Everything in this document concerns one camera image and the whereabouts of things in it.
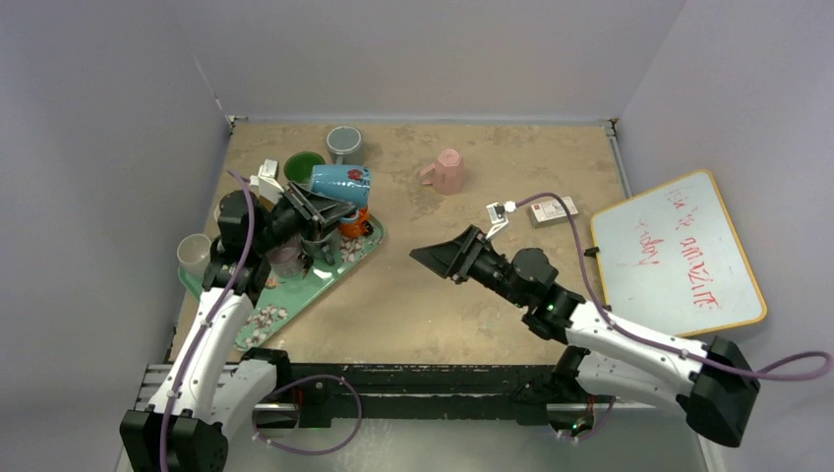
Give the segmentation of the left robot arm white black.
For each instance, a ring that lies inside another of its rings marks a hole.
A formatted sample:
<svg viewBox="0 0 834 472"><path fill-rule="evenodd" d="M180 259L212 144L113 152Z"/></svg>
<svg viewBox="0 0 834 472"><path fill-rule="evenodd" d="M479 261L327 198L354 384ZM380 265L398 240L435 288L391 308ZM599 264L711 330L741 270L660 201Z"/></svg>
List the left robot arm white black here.
<svg viewBox="0 0 834 472"><path fill-rule="evenodd" d="M271 208L247 187L224 196L218 208L219 234L192 326L147 406L127 411L120 424L135 471L221 471L230 439L255 404L290 395L286 355L255 350L223 383L228 353L267 281L268 252L296 236L328 235L357 209L296 184L280 191Z"/></svg>

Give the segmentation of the grey-blue mug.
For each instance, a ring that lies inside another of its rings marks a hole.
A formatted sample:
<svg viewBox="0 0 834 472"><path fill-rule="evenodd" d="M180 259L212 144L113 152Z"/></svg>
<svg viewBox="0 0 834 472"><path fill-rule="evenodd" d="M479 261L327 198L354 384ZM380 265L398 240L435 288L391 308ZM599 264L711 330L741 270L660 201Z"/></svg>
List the grey-blue mug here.
<svg viewBox="0 0 834 472"><path fill-rule="evenodd" d="M300 241L304 254L314 261L323 261L329 266L341 264L341 235L338 231L319 240L301 238Z"/></svg>

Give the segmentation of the orange mug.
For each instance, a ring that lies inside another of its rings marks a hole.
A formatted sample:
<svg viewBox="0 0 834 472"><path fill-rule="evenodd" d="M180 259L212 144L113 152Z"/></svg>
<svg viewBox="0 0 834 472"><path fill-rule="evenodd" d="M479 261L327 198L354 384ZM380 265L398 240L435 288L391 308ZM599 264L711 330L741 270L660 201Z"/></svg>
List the orange mug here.
<svg viewBox="0 0 834 472"><path fill-rule="evenodd" d="M342 236L348 239L358 239L370 236L375 229L370 222L370 214L366 207L360 208L349 216L340 219L339 231Z"/></svg>

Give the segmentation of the white-grey mug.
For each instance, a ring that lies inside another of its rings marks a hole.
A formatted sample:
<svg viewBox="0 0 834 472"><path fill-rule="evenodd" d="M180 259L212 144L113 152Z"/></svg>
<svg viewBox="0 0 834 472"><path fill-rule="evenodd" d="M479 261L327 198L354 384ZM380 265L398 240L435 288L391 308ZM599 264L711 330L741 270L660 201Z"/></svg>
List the white-grey mug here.
<svg viewBox="0 0 834 472"><path fill-rule="evenodd" d="M203 281L210 260L211 239L203 233L191 234L178 244L176 256L179 266L199 282Z"/></svg>

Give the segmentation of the grey-teal mug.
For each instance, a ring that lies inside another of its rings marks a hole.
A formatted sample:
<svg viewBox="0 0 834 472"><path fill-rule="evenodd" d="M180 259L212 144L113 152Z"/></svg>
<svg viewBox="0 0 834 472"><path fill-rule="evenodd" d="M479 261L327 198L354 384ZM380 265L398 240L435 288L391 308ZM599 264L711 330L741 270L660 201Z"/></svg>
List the grey-teal mug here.
<svg viewBox="0 0 834 472"><path fill-rule="evenodd" d="M362 133L352 126L337 126L326 135L326 147L333 164L362 165Z"/></svg>

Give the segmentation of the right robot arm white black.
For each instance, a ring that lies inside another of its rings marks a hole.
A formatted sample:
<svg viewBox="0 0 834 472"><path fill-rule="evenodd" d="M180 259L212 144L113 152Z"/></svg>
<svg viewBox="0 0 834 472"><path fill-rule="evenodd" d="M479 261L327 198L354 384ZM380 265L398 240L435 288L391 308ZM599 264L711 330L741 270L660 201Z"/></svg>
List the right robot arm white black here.
<svg viewBox="0 0 834 472"><path fill-rule="evenodd" d="M714 443L741 445L760 383L744 377L750 365L735 342L675 337L599 311L557 283L558 271L541 249L507 258L476 226L409 255L442 278L457 284L473 279L525 309L523 323L540 338L600 355L591 372L577 363L555 369L559 397L575 400L586 391L630 396L683 413L692 430Z"/></svg>

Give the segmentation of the blue mug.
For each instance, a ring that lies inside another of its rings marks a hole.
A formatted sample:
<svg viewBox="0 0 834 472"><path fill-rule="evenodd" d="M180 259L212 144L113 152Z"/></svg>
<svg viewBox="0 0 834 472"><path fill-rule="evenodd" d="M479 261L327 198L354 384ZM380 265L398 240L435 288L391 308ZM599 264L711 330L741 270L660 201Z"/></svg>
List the blue mug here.
<svg viewBox="0 0 834 472"><path fill-rule="evenodd" d="M320 164L312 168L309 184L311 192L364 208L370 199L371 181L372 173L366 166Z"/></svg>

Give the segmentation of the cream floral mug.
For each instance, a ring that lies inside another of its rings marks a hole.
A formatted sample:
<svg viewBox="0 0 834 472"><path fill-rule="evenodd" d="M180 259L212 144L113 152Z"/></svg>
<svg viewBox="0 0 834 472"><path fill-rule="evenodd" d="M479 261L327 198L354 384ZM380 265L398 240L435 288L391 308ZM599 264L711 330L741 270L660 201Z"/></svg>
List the cream floral mug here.
<svg viewBox="0 0 834 472"><path fill-rule="evenodd" d="M289 182L299 185L308 185L314 168L318 165L325 165L325 159L313 151L300 151L291 155L284 164L283 173Z"/></svg>

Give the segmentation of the purple mug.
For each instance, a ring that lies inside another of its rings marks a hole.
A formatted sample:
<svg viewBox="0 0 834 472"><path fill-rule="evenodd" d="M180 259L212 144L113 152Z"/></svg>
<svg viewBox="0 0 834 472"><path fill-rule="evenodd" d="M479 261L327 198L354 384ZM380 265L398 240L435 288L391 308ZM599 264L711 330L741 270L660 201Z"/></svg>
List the purple mug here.
<svg viewBox="0 0 834 472"><path fill-rule="evenodd" d="M299 239L291 239L270 251L268 261L278 281L286 281L305 273L313 265L313 259L304 251Z"/></svg>

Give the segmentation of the pink faceted mug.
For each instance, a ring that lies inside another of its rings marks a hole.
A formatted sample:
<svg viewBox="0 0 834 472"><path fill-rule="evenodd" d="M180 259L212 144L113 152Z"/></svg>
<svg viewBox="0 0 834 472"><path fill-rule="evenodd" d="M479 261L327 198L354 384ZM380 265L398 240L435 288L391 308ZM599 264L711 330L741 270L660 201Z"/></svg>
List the pink faceted mug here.
<svg viewBox="0 0 834 472"><path fill-rule="evenodd" d="M432 187L444 196L459 194L463 190L464 180L464 159L457 150L452 148L443 150L419 174L421 185Z"/></svg>

